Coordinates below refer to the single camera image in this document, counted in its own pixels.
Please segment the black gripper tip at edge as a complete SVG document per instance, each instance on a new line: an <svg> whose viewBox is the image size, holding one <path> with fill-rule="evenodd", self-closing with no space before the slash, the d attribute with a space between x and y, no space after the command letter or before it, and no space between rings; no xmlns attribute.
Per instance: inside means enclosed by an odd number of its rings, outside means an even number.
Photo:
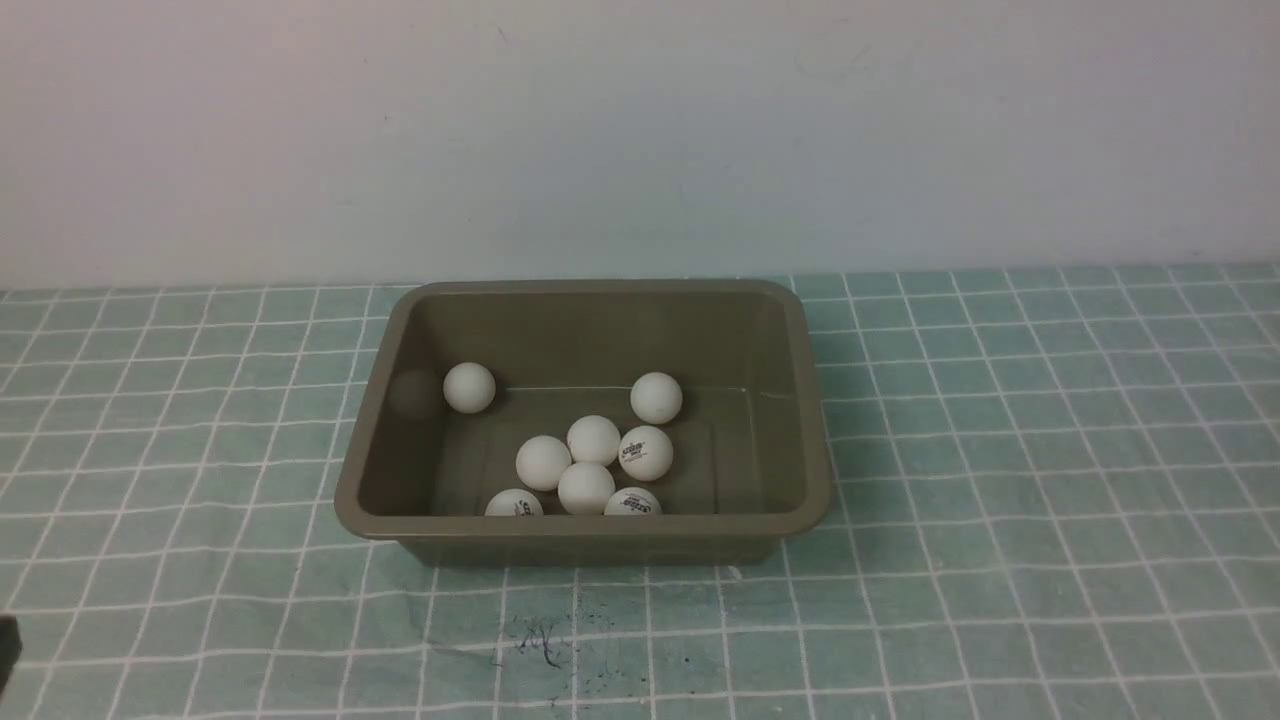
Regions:
<svg viewBox="0 0 1280 720"><path fill-rule="evenodd" d="M4 694L20 660L23 641L18 619L0 616L0 694Z"/></svg>

